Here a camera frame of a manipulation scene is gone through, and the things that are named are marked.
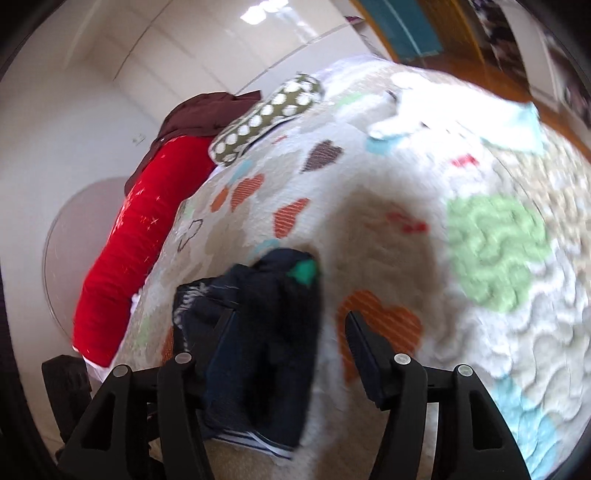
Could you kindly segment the navy striped child pants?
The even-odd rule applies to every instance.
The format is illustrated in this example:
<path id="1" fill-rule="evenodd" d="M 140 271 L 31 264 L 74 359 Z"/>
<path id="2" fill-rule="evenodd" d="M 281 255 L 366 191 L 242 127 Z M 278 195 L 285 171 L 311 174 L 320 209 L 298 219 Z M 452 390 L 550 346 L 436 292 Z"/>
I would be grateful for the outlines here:
<path id="1" fill-rule="evenodd" d="M 252 265 L 176 288 L 174 342 L 204 383 L 201 431 L 290 459 L 304 431 L 322 313 L 320 267 L 274 249 Z"/>

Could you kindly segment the patchwork heart quilt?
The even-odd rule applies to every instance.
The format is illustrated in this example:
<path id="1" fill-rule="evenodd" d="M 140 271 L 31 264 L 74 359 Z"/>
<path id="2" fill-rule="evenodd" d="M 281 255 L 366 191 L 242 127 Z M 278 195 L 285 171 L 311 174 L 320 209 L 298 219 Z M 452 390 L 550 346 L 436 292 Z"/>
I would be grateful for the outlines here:
<path id="1" fill-rule="evenodd" d="M 307 251 L 324 310 L 301 445 L 283 460 L 211 442 L 218 478 L 367 477 L 386 417 L 346 347 L 351 310 L 426 366 L 472 366 L 530 475 L 550 478 L 590 421 L 589 161 L 543 125 L 540 154 L 426 127 L 374 140 L 368 127 L 397 113 L 402 89 L 485 90 L 385 61 L 320 79 L 320 104 L 180 205 L 116 361 L 138 370 L 169 355 L 179 285 Z"/>

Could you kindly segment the red pillow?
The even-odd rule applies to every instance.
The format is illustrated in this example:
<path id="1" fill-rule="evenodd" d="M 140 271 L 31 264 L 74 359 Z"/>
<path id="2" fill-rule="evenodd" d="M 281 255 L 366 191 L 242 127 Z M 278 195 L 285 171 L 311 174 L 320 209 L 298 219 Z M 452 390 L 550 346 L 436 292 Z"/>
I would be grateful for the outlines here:
<path id="1" fill-rule="evenodd" d="M 211 175 L 211 137 L 166 142 L 126 194 L 102 252 L 82 285 L 73 318 L 73 348 L 108 367 L 130 318 L 131 299 L 144 285 L 173 225 L 178 206 Z"/>

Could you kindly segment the maroon blanket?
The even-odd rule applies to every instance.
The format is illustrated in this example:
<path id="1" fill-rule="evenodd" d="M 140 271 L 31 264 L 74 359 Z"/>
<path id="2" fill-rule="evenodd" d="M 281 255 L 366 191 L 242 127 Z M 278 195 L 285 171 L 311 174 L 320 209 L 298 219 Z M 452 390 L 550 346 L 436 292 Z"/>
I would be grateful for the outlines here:
<path id="1" fill-rule="evenodd" d="M 124 185 L 127 195 L 160 148 L 181 136 L 215 137 L 245 114 L 263 95 L 259 90 L 232 95 L 228 92 L 201 93 L 172 109 L 164 118 L 147 153 Z"/>

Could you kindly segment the white and teal towel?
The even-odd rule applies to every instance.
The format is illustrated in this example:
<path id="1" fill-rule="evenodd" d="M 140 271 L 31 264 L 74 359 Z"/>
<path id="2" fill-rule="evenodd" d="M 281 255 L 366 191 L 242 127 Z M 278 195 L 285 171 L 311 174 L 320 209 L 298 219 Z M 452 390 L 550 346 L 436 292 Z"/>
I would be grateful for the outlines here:
<path id="1" fill-rule="evenodd" d="M 368 127 L 370 138 L 386 141 L 422 127 L 459 134 L 492 146 L 540 154 L 544 135 L 533 103 L 505 100 L 475 88 L 430 84 L 396 93 L 397 113 Z"/>

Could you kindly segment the olive patterned bolster pillow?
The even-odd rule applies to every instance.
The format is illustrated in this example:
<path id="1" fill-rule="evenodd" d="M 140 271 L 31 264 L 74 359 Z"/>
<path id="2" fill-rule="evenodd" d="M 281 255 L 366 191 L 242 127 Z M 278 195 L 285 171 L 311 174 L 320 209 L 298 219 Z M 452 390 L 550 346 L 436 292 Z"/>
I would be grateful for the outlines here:
<path id="1" fill-rule="evenodd" d="M 230 165 L 276 126 L 301 116 L 324 96 L 318 78 L 298 73 L 226 126 L 209 145 L 209 157 L 218 166 Z"/>

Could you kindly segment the white glossy wardrobe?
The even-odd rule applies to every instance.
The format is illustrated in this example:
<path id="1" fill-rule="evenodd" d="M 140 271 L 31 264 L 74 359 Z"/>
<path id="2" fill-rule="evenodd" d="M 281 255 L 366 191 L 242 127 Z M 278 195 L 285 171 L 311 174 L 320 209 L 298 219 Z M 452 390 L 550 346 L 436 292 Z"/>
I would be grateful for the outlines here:
<path id="1" fill-rule="evenodd" d="M 64 62 L 87 60 L 144 108 L 201 92 L 270 90 L 370 54 L 334 1 L 74 1 Z"/>

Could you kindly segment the white tv cabinet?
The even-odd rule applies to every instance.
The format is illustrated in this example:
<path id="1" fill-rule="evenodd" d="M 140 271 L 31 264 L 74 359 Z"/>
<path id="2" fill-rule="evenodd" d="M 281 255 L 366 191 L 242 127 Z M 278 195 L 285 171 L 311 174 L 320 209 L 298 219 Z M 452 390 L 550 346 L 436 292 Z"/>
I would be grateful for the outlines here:
<path id="1" fill-rule="evenodd" d="M 497 1 L 516 40 L 531 94 L 590 128 L 590 94 L 554 36 L 517 1 Z"/>

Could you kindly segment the wooden door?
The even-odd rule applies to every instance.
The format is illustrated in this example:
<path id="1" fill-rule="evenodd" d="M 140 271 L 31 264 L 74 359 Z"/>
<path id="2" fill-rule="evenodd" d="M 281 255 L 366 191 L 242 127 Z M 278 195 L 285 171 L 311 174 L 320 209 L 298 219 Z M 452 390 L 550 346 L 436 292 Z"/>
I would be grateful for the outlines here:
<path id="1" fill-rule="evenodd" d="M 456 0 L 418 0 L 446 53 L 478 64 L 485 58 L 468 19 Z"/>

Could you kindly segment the shoe rack with clutter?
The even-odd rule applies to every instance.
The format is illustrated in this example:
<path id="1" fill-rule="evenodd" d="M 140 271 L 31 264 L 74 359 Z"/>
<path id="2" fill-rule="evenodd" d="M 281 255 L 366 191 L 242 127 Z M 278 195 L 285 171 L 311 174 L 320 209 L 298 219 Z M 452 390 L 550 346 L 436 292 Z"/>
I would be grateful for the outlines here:
<path id="1" fill-rule="evenodd" d="M 485 52 L 493 64 L 524 87 L 528 78 L 517 40 L 501 7 L 495 1 L 470 1 L 486 36 Z"/>

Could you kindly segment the teal door curtain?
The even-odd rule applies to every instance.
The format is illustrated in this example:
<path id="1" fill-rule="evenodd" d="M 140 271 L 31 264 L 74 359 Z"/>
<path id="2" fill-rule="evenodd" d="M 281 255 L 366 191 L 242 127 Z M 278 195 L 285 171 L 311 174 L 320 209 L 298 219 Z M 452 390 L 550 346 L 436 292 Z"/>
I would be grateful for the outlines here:
<path id="1" fill-rule="evenodd" d="M 415 0 L 362 0 L 360 5 L 403 61 L 441 54 L 443 45 Z"/>

